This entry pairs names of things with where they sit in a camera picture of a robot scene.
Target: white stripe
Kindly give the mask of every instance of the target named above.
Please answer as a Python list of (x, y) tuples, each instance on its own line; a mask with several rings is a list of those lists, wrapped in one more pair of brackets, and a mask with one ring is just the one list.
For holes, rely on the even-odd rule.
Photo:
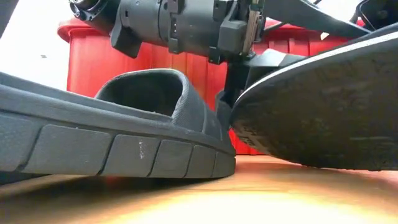
[(385, 42), (385, 41), (392, 40), (392, 39), (396, 39), (396, 38), (398, 38), (398, 32), (393, 32), (391, 34), (382, 35), (381, 37), (376, 37), (376, 38), (373, 38), (373, 39), (364, 40), (364, 41), (361, 41), (361, 42), (358, 42), (358, 43), (355, 43), (355, 44), (350, 44), (350, 45), (347, 45), (347, 46), (344, 46), (344, 47), (340, 47), (338, 49), (331, 50), (329, 52), (325, 52), (323, 54), (316, 55), (314, 57), (310, 57), (310, 58), (302, 60), (300, 62), (293, 63), (292, 65), (289, 65), (287, 67), (281, 68), (280, 70), (278, 70), (276, 72), (273, 72), (270, 75), (258, 80), (253, 85), (251, 85), (247, 90), (245, 90), (239, 96), (239, 98), (236, 101), (238, 101), (240, 99), (240, 97), (242, 97), (245, 93), (247, 93), (249, 90), (251, 90), (252, 88), (257, 86), (258, 84), (260, 84), (260, 83), (262, 83), (262, 82), (264, 82), (264, 81), (266, 81), (266, 80), (268, 80), (268, 79), (270, 79), (270, 78), (272, 78), (272, 77), (274, 77), (276, 75), (279, 75), (281, 73), (289, 71), (291, 69), (295, 69), (295, 68), (297, 68), (299, 66), (302, 66), (302, 65), (305, 65), (305, 64), (308, 64), (308, 63), (312, 63), (312, 62), (315, 62), (317, 60), (321, 60), (323, 58), (330, 57), (332, 55), (342, 54), (342, 53), (348, 52), (350, 50), (359, 49), (361, 47), (365, 47), (365, 46), (369, 46), (369, 45), (373, 45), (373, 44), (378, 44), (378, 43)]

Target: slide sandal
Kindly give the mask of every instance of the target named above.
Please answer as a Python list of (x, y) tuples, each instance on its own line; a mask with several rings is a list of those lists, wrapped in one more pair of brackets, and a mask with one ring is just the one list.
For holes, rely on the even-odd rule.
[(126, 73), (96, 98), (0, 73), (0, 170), (165, 178), (234, 173), (226, 127), (184, 74)]
[(236, 134), (306, 166), (398, 170), (398, 31), (389, 28), (261, 78), (234, 105)]

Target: wooden surface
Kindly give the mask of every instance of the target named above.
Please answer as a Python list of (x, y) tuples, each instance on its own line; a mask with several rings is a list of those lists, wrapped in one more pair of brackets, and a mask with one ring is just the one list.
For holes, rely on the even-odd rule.
[(0, 223), (398, 223), (398, 172), (238, 156), (212, 181), (52, 175), (0, 187)]

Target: white wall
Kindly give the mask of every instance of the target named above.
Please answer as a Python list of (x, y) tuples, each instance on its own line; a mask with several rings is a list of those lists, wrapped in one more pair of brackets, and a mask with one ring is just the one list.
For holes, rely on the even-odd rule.
[(57, 35), (57, 27), (69, 18), (67, 0), (19, 0), (0, 39), (0, 70), (65, 90), (69, 44)]

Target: red container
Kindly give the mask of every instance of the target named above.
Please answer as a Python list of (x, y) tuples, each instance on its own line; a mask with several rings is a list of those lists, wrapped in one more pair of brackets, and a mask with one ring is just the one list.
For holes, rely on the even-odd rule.
[[(85, 23), (71, 19), (62, 22), (58, 35), (70, 43), (70, 59), (67, 90), (81, 95), (95, 96), (109, 79), (125, 72), (148, 68), (174, 68), (191, 80), (210, 108), (215, 107), (215, 95), (223, 88), (226, 64), (213, 65), (205, 57), (182, 53), (168, 53), (164, 47), (143, 44), (138, 58), (132, 59), (114, 50), (109, 37), (100, 34)], [(254, 46), (257, 53), (267, 48), (281, 52), (313, 55), (342, 44), (345, 39), (327, 37), (320, 40), (320, 33), (285, 25), (272, 31), (260, 44)], [(241, 142), (230, 132), (238, 154), (260, 154)]]

